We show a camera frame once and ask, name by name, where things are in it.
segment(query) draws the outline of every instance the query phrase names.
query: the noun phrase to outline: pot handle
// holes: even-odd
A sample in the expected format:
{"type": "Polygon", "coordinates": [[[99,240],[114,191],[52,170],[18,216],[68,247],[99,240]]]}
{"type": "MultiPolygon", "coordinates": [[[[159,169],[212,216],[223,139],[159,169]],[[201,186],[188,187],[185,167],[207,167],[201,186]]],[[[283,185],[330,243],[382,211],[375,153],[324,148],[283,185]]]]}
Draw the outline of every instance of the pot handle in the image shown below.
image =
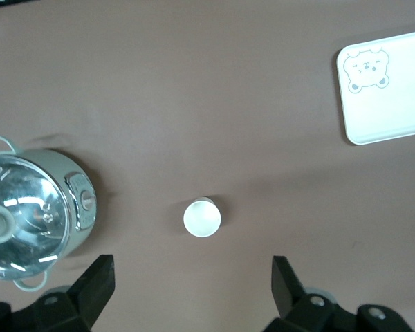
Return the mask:
{"type": "Polygon", "coordinates": [[[46,282],[48,281],[49,275],[50,275],[50,270],[44,271],[43,280],[41,281],[40,284],[38,284],[36,286],[29,286],[29,285],[25,284],[23,280],[14,280],[14,284],[18,288],[20,288],[22,291],[36,292],[36,291],[39,291],[40,289],[42,289],[44,287],[44,285],[46,285],[46,282]]]}
{"type": "MultiPolygon", "coordinates": [[[[0,136],[0,140],[5,142],[11,148],[12,154],[19,154],[23,152],[23,150],[16,146],[13,141],[7,139],[6,137],[0,136]]],[[[0,151],[0,154],[9,154],[9,151],[0,151]]]]}

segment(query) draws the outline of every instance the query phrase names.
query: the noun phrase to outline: cartoon bear face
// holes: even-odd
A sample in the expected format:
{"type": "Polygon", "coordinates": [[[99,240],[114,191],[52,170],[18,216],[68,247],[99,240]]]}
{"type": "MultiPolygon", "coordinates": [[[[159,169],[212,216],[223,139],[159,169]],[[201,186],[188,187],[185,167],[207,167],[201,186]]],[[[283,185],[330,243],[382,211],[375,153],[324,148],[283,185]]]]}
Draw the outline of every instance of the cartoon bear face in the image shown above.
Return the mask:
{"type": "Polygon", "coordinates": [[[389,56],[383,50],[359,52],[356,56],[349,56],[344,61],[344,71],[351,80],[349,90],[359,93],[363,87],[376,85],[385,88],[389,84],[386,75],[389,56]]]}

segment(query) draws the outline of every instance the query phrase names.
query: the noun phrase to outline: white cup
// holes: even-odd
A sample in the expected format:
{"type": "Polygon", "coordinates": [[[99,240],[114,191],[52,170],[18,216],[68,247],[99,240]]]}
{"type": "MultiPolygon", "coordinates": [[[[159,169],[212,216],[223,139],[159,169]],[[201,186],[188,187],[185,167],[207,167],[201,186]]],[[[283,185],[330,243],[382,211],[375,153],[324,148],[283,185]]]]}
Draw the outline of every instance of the white cup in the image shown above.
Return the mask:
{"type": "Polygon", "coordinates": [[[211,199],[201,197],[187,207],[183,222],[187,231],[195,237],[210,237],[220,227],[221,214],[211,199]]]}

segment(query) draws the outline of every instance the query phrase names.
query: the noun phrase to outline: electric cooking pot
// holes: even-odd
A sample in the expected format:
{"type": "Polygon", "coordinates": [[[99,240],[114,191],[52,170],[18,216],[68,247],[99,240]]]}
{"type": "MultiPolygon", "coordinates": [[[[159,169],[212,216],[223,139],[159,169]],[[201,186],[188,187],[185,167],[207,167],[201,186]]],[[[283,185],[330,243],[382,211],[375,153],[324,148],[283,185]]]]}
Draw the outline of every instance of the electric cooking pot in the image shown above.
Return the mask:
{"type": "Polygon", "coordinates": [[[0,280],[24,291],[44,286],[55,262],[89,235],[96,214],[93,186],[76,163],[44,149],[23,151],[0,136],[0,280]],[[43,273],[42,282],[25,279],[43,273]]]}

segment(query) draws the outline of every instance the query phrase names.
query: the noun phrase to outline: white tray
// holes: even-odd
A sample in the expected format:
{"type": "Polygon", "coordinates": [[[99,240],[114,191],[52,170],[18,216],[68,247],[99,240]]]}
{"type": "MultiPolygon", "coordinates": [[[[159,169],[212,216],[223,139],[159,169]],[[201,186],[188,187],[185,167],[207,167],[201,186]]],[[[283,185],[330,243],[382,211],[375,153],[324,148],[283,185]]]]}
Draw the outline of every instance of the white tray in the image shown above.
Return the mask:
{"type": "Polygon", "coordinates": [[[415,134],[415,33],[347,46],[337,68],[351,142],[415,134]]]}

